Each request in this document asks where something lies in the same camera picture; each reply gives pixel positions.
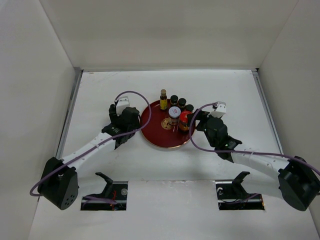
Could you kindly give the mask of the red-lid sauce jar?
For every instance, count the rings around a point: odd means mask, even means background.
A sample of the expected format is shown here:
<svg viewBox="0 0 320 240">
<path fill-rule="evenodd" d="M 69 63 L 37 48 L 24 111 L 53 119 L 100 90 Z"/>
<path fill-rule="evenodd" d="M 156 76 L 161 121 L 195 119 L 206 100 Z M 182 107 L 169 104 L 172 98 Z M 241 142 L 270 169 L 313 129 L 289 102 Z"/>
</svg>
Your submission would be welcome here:
<svg viewBox="0 0 320 240">
<path fill-rule="evenodd" d="M 180 116 L 179 116 L 179 130 L 182 132 L 187 132 L 190 128 L 189 125 L 189 119 L 188 119 L 188 115 L 191 115 L 192 113 L 190 111 L 183 111 L 181 112 Z"/>
</svg>

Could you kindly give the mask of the black-cap spice bottle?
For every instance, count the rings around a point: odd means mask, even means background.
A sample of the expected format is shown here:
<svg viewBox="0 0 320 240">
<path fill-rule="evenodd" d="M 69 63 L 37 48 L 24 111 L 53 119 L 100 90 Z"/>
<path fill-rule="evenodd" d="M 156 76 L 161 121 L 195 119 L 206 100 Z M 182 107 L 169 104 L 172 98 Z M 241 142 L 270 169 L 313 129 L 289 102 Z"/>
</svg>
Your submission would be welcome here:
<svg viewBox="0 0 320 240">
<path fill-rule="evenodd" d="M 194 110 L 194 106 L 192 104 L 187 104 L 185 106 L 185 110 L 192 113 Z"/>
<path fill-rule="evenodd" d="M 185 98 L 178 99 L 178 107 L 184 109 L 186 107 L 187 100 Z"/>
<path fill-rule="evenodd" d="M 178 100 L 179 100 L 179 98 L 178 98 L 177 95 L 172 95 L 172 96 L 170 97 L 170 106 L 171 106 L 171 107 L 177 106 L 177 105 L 178 105 Z"/>
</svg>

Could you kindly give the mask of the small yellow-label brown bottle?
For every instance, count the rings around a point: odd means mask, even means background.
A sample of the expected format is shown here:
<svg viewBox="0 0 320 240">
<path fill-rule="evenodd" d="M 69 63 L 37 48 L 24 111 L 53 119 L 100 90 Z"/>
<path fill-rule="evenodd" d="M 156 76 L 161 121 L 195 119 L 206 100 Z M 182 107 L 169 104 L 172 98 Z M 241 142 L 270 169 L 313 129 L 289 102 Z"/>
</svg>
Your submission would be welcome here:
<svg viewBox="0 0 320 240">
<path fill-rule="evenodd" d="M 167 91 L 165 89 L 160 91 L 159 107 L 163 111 L 168 108 Z"/>
</svg>

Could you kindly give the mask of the white-lid jar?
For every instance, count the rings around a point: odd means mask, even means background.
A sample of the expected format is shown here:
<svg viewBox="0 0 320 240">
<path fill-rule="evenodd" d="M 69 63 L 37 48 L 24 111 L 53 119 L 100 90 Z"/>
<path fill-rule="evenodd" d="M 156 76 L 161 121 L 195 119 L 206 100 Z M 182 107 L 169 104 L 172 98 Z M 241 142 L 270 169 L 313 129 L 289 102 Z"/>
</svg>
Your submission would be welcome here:
<svg viewBox="0 0 320 240">
<path fill-rule="evenodd" d="M 176 126 L 179 124 L 181 109 L 177 106 L 172 106 L 168 110 L 169 115 L 169 124 L 172 126 Z"/>
</svg>

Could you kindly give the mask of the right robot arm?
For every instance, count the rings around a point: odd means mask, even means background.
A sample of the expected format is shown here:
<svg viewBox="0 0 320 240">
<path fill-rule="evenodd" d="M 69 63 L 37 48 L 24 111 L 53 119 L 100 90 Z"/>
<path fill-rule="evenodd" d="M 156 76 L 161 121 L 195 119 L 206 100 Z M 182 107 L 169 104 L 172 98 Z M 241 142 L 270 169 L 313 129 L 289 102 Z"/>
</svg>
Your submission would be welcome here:
<svg viewBox="0 0 320 240">
<path fill-rule="evenodd" d="M 258 152 L 242 141 L 231 137 L 221 118 L 213 112 L 197 109 L 190 119 L 196 130 L 204 132 L 211 153 L 233 164 L 247 166 L 272 178 L 272 181 L 253 182 L 249 172 L 240 173 L 232 181 L 232 192 L 238 198 L 263 194 L 283 199 L 298 211 L 306 211 L 320 193 L 320 172 L 303 158 L 280 153 Z"/>
</svg>

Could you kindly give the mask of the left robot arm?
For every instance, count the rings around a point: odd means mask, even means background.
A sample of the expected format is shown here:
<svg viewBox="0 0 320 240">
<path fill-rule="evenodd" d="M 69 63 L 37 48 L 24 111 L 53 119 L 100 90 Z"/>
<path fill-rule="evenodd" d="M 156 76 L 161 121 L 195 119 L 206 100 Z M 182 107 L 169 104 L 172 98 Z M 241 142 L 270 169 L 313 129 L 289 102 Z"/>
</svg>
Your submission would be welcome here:
<svg viewBox="0 0 320 240">
<path fill-rule="evenodd" d="M 43 169 L 37 192 L 58 207 L 69 208 L 79 193 L 78 170 L 99 151 L 111 152 L 132 138 L 140 128 L 140 112 L 135 107 L 125 107 L 121 114 L 116 106 L 109 108 L 111 123 L 85 146 L 62 158 L 50 158 Z"/>
</svg>

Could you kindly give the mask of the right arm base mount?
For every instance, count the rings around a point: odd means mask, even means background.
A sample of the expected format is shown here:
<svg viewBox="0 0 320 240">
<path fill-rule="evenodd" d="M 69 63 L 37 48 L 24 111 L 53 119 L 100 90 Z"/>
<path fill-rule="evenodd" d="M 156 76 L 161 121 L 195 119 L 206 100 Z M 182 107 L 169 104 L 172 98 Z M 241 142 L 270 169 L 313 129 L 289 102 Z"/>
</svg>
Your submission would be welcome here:
<svg viewBox="0 0 320 240">
<path fill-rule="evenodd" d="M 215 181 L 218 209 L 220 211 L 265 210 L 261 194 L 247 193 L 242 186 L 249 175 L 242 171 L 234 179 Z"/>
</svg>

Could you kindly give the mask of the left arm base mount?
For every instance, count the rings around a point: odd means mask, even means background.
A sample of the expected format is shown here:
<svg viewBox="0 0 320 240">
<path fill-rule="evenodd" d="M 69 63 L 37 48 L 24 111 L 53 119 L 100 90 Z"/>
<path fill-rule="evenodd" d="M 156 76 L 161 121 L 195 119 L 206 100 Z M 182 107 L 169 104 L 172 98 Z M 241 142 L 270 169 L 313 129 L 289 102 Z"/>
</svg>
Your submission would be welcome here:
<svg viewBox="0 0 320 240">
<path fill-rule="evenodd" d="M 82 197 L 81 211 L 126 211 L 129 192 L 127 181 L 114 181 L 102 172 L 97 176 L 105 181 L 102 192 L 92 193 Z"/>
</svg>

